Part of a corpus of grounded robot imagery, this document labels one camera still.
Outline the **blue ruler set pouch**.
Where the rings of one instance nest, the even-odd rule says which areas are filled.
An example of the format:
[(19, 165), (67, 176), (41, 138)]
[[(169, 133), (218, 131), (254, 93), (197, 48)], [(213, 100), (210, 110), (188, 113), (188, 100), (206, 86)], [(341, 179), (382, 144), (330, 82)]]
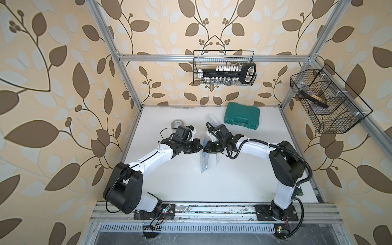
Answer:
[(201, 150), (201, 173), (207, 171), (208, 163), (209, 163), (209, 153), (204, 152), (204, 148), (207, 146), (208, 139), (204, 137), (201, 141), (203, 149)]

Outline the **clear triangle ruler long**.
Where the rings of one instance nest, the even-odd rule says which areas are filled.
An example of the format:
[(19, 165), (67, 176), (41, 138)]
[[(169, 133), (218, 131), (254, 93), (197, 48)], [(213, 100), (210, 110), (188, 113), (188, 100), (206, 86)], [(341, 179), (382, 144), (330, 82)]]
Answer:
[(218, 166), (218, 164), (220, 163), (220, 161), (222, 160), (223, 157), (224, 157), (224, 154), (223, 154), (223, 153), (217, 153), (217, 154), (216, 154), (215, 166)]

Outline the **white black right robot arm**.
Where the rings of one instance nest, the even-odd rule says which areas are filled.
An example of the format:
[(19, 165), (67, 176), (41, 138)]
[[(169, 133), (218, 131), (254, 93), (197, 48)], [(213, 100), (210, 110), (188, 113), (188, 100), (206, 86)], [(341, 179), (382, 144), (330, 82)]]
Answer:
[(232, 160), (241, 153), (246, 153), (270, 161), (278, 185), (270, 210), (266, 213), (275, 220), (283, 220), (300, 185), (312, 177), (309, 173), (302, 179), (305, 171), (311, 171), (306, 161), (287, 141), (271, 144), (259, 139), (247, 138), (242, 134), (233, 135), (224, 124), (214, 127), (207, 122), (206, 127), (207, 135), (211, 140), (204, 147), (205, 153), (223, 153)]

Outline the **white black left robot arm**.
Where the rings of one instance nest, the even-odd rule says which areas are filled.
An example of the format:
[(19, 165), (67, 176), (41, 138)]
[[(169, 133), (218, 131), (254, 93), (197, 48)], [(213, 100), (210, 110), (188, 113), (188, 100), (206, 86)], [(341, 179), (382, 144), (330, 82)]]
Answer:
[(175, 156), (198, 153), (203, 149), (195, 138), (193, 126), (179, 126), (168, 138), (158, 142), (158, 147), (131, 163), (118, 163), (104, 189), (105, 206), (117, 208), (117, 212), (129, 214), (135, 210), (157, 215), (162, 210), (162, 201), (150, 193), (143, 192), (144, 177)]

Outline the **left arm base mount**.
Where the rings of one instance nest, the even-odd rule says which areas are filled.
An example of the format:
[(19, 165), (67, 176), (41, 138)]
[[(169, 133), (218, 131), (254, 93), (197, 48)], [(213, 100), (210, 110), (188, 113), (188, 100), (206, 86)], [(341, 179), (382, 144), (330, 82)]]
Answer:
[(165, 216), (165, 220), (173, 220), (175, 213), (176, 205), (174, 203), (158, 202), (157, 207), (152, 212), (135, 210), (134, 219), (152, 221), (155, 218), (163, 218)]

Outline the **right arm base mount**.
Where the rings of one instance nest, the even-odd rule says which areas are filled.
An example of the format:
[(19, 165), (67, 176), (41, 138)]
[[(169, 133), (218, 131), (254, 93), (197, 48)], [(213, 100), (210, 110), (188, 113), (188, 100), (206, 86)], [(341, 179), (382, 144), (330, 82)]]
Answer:
[(287, 209), (281, 209), (275, 204), (255, 205), (258, 221), (297, 222), (299, 221), (295, 207), (290, 205)]

